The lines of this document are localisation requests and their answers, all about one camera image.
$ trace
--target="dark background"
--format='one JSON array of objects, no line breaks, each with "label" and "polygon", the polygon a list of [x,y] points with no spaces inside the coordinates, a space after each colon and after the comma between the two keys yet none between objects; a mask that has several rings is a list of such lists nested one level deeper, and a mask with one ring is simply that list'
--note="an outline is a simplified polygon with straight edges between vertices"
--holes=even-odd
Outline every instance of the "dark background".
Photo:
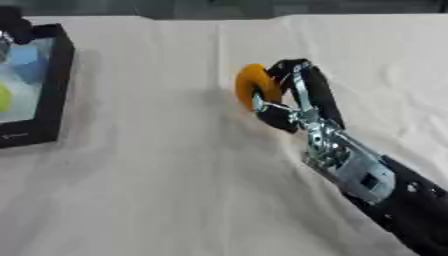
[{"label": "dark background", "polygon": [[0,0],[26,15],[141,15],[154,19],[253,19],[286,14],[438,13],[448,0]]}]

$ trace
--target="yellow ball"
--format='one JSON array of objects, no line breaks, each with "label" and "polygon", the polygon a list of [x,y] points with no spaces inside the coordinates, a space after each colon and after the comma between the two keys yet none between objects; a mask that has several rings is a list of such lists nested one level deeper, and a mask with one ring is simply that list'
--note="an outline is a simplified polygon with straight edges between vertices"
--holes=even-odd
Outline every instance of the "yellow ball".
[{"label": "yellow ball", "polygon": [[11,92],[3,83],[0,83],[0,112],[8,111],[11,107],[11,101]]}]

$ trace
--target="table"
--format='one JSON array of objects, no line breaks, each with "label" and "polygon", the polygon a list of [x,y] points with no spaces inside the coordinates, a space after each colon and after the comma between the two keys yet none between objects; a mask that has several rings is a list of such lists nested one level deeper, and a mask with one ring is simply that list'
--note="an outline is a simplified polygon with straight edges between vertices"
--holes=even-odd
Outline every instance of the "table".
[{"label": "table", "polygon": [[77,58],[60,141],[0,151],[2,255],[413,255],[238,105],[237,71],[281,58],[318,64],[351,134],[448,188],[448,16],[33,20]]}]

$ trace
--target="transparent lid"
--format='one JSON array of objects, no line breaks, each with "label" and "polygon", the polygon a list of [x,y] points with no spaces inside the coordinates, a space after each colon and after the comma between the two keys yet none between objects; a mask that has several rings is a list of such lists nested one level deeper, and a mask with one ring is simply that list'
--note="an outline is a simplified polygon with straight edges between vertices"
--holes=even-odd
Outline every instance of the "transparent lid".
[{"label": "transparent lid", "polygon": [[52,45],[53,39],[11,45],[0,63],[0,123],[34,118]]}]

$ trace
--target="screw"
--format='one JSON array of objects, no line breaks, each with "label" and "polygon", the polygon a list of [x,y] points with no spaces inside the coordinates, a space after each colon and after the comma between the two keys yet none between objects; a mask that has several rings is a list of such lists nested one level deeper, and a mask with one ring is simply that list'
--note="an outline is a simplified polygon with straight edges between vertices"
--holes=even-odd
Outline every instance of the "screw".
[{"label": "screw", "polygon": [[408,191],[411,193],[415,193],[418,191],[419,185],[417,182],[412,182],[408,184]]}]

